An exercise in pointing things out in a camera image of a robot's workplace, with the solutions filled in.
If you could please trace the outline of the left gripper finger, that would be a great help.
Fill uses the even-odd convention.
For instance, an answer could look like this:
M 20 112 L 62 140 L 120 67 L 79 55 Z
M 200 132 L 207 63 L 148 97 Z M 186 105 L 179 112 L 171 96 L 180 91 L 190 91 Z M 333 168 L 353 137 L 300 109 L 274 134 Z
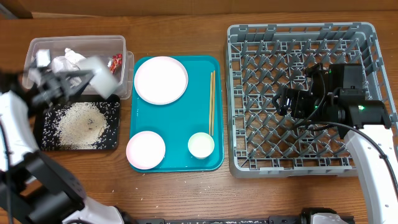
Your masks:
M 78 98 L 89 85 L 92 78 L 93 76 L 61 77 L 61 97 L 58 99 L 58 102 L 68 103 Z
M 91 70 L 59 71 L 55 73 L 55 75 L 62 78 L 93 78 L 93 72 Z

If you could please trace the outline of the white napkin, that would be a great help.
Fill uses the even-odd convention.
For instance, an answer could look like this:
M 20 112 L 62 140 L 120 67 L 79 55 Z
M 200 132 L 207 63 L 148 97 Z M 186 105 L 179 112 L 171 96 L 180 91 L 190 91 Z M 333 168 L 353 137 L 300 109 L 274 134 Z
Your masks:
M 65 48 L 65 55 L 55 57 L 50 64 L 50 68 L 53 73 L 80 70 L 78 64 L 85 59 L 86 57 L 76 53 L 74 50 Z

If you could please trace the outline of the grey bowl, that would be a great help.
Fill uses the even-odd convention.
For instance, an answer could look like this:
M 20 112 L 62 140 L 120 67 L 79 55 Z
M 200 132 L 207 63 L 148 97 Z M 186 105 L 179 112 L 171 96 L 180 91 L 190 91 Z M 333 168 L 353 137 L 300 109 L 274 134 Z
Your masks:
M 81 70 L 90 70 L 94 77 L 90 85 L 104 99 L 109 98 L 118 88 L 118 82 L 103 61 L 97 57 L 89 57 L 77 63 Z

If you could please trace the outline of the red snack wrapper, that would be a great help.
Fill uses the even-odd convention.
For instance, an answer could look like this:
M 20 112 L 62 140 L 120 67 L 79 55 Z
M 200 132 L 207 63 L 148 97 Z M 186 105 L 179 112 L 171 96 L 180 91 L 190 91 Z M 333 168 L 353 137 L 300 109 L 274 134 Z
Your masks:
M 109 61 L 108 61 L 109 71 L 112 74 L 115 74 L 116 71 L 118 70 L 118 68 L 122 65 L 122 63 L 123 63 L 122 54 L 113 55 L 111 58 L 109 58 Z

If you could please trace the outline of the large white plate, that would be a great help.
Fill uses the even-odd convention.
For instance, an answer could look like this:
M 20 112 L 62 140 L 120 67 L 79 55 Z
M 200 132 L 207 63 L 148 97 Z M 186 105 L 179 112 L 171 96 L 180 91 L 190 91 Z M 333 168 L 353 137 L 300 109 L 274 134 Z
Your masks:
M 177 59 L 153 57 L 139 66 L 134 89 L 147 103 L 167 105 L 178 100 L 187 89 L 188 72 Z

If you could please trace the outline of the wooden chopstick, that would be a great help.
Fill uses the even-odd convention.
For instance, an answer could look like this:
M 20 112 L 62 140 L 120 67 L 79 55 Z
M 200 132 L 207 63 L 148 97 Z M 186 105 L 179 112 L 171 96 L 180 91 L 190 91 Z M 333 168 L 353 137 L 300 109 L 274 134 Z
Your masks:
M 211 135 L 212 129 L 212 101 L 213 101 L 213 72 L 211 72 L 210 78 L 210 102 L 209 102 L 209 135 Z
M 212 111 L 211 111 L 211 135 L 214 135 L 214 120 L 215 120 L 215 77 L 216 72 L 213 71 L 212 74 Z

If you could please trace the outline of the small pink plate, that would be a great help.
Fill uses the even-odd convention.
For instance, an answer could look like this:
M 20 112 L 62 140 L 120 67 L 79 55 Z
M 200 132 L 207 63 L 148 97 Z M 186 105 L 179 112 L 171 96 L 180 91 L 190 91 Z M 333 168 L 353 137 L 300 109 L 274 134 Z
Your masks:
M 141 131 L 129 140 L 126 157 L 130 165 L 149 170 L 159 165 L 165 156 L 165 142 L 153 131 Z

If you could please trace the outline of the small white cup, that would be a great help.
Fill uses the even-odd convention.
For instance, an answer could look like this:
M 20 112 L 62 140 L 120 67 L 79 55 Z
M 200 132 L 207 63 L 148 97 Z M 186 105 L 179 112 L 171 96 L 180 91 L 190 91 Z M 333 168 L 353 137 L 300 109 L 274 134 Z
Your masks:
M 188 150 L 197 159 L 206 159 L 213 153 L 214 148 L 215 142 L 207 133 L 195 133 L 188 140 Z

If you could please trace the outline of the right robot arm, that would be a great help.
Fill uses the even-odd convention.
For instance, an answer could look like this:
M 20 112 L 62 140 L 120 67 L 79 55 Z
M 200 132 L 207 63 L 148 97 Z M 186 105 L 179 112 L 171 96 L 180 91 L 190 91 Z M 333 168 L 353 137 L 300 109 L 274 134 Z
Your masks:
M 296 128 L 337 128 L 354 160 L 370 223 L 397 223 L 397 155 L 385 104 L 366 99 L 358 63 L 322 63 L 304 69 L 308 90 L 281 87 L 272 99 L 277 113 L 300 120 Z

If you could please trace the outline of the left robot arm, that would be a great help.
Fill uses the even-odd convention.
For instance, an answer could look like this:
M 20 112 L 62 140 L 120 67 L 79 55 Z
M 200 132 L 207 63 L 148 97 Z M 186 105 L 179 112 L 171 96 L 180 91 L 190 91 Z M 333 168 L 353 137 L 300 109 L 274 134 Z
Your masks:
M 135 223 L 127 212 L 88 197 L 80 181 L 40 151 L 29 118 L 80 96 L 94 78 L 78 70 L 35 68 L 39 82 L 25 91 L 21 72 L 1 72 L 1 208 L 21 223 Z

